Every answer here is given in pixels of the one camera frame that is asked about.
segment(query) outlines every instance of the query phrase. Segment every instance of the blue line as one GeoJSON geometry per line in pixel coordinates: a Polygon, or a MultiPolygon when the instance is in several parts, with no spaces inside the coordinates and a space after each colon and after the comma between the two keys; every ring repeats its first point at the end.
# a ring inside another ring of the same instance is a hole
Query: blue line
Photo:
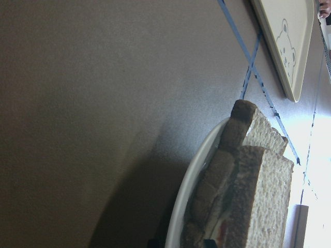
{"type": "Polygon", "coordinates": [[[248,82],[252,73],[252,68],[254,67],[254,63],[255,63],[255,58],[257,56],[258,53],[258,48],[259,48],[259,44],[260,44],[260,40],[261,40],[261,35],[262,35],[262,30],[260,30],[259,34],[258,34],[258,38],[255,42],[255,46],[254,46],[254,50],[253,50],[253,55],[251,57],[251,60],[249,62],[249,67],[246,73],[246,77],[245,77],[245,81],[244,81],[244,85],[243,85],[243,90],[240,94],[240,99],[244,99],[245,94],[246,94],[246,90],[247,90],[247,86],[248,86],[248,82]]]}
{"type": "MultiPolygon", "coordinates": [[[[228,21],[230,27],[232,28],[232,31],[233,31],[235,37],[237,38],[237,41],[238,41],[239,45],[241,46],[241,48],[242,48],[242,50],[243,50],[243,52],[244,52],[244,54],[246,56],[246,59],[248,60],[248,62],[250,62],[251,61],[251,56],[250,56],[250,54],[249,54],[249,52],[248,52],[248,50],[247,50],[247,48],[245,46],[245,43],[244,43],[243,39],[240,36],[240,33],[239,33],[239,31],[238,31],[238,29],[237,29],[237,27],[236,27],[236,25],[235,25],[235,23],[234,23],[231,15],[230,15],[230,13],[229,13],[228,8],[226,7],[226,5],[225,5],[225,3],[224,3],[223,0],[217,0],[217,2],[220,5],[221,9],[223,10],[225,17],[227,18],[227,21],[228,21]]],[[[283,131],[284,136],[289,141],[289,146],[291,147],[292,152],[293,152],[293,154],[294,154],[294,156],[296,158],[296,163],[297,164],[300,164],[300,159],[298,157],[298,154],[295,151],[295,148],[293,146],[293,143],[292,143],[292,141],[291,141],[291,139],[290,139],[290,137],[289,137],[289,135],[288,135],[288,133],[287,133],[287,131],[286,131],[286,129],[285,129],[282,121],[281,121],[281,119],[280,119],[279,113],[277,112],[277,110],[276,110],[276,108],[275,108],[275,106],[274,106],[274,104],[273,104],[273,102],[272,102],[272,100],[271,100],[271,98],[269,96],[269,93],[268,93],[267,89],[264,87],[263,81],[262,81],[262,79],[260,77],[260,74],[259,74],[258,70],[256,69],[255,65],[252,66],[252,69],[253,69],[253,72],[255,73],[255,75],[257,76],[258,82],[259,82],[259,84],[261,86],[261,90],[262,90],[262,92],[263,92],[263,94],[264,94],[267,102],[269,103],[269,106],[270,106],[271,110],[273,111],[274,116],[276,117],[276,120],[277,120],[280,128],[283,131]]]]}

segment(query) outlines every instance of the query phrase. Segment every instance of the cartoon bear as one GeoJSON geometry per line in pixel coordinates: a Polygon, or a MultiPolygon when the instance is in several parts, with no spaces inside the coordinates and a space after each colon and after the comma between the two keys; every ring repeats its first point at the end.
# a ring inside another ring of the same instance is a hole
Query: cartoon bear
{"type": "Polygon", "coordinates": [[[292,87],[293,85],[293,69],[295,66],[295,49],[291,45],[291,40],[289,37],[289,28],[286,19],[283,19],[282,22],[282,31],[280,32],[279,36],[276,39],[276,44],[278,51],[280,53],[280,57],[292,87]]]}

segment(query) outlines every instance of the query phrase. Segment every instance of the person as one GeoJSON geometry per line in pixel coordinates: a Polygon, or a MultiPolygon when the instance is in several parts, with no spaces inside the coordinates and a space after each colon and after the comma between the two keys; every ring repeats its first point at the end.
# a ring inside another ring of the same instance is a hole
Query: person
{"type": "Polygon", "coordinates": [[[331,13],[331,0],[319,0],[320,18],[327,18],[331,13]]]}

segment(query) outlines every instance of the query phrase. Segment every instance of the white plate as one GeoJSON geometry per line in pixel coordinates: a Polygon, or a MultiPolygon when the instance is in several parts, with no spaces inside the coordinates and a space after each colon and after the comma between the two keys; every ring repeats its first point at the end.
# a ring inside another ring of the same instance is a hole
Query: white plate
{"type": "Polygon", "coordinates": [[[218,124],[206,137],[198,152],[188,166],[182,184],[180,185],[176,202],[170,218],[165,248],[180,248],[180,236],[184,225],[184,214],[187,202],[197,183],[198,175],[206,161],[215,153],[222,131],[228,118],[218,124]]]}
{"type": "Polygon", "coordinates": [[[313,26],[314,1],[252,0],[252,3],[286,96],[298,102],[313,26]]]}

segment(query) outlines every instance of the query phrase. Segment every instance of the tray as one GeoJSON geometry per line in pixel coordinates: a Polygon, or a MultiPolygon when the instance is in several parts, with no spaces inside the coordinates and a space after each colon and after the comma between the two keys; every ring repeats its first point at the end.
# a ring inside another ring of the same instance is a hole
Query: tray
{"type": "Polygon", "coordinates": [[[200,171],[214,155],[220,142],[220,136],[228,120],[228,118],[223,120],[211,130],[186,170],[170,218],[165,248],[180,248],[180,236],[184,225],[187,202],[197,183],[200,171]]]}
{"type": "Polygon", "coordinates": [[[314,18],[313,0],[251,0],[285,94],[298,102],[314,18]]]}

